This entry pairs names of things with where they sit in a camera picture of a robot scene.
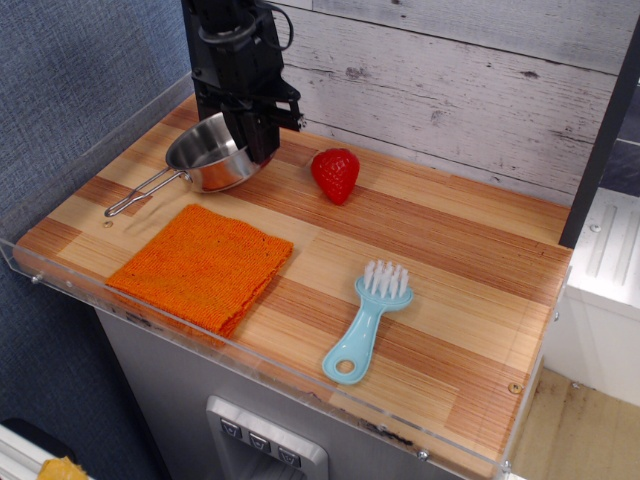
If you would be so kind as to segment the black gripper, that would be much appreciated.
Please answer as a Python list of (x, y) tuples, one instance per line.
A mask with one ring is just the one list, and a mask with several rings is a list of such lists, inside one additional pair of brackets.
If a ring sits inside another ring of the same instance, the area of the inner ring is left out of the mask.
[(300, 93), (282, 78), (287, 47), (274, 29), (243, 36), (200, 29), (199, 35), (213, 66), (215, 98), (237, 149), (248, 145), (252, 161), (266, 165), (280, 147), (279, 126), (294, 131), (303, 126)]

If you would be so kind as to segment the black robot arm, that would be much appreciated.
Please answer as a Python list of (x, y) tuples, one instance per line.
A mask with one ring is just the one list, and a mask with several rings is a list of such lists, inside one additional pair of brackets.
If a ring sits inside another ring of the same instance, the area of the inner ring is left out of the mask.
[(301, 94), (283, 78), (281, 44), (266, 1), (184, 1), (184, 25), (198, 113), (224, 116), (239, 148), (268, 163), (280, 147), (282, 128), (298, 131)]

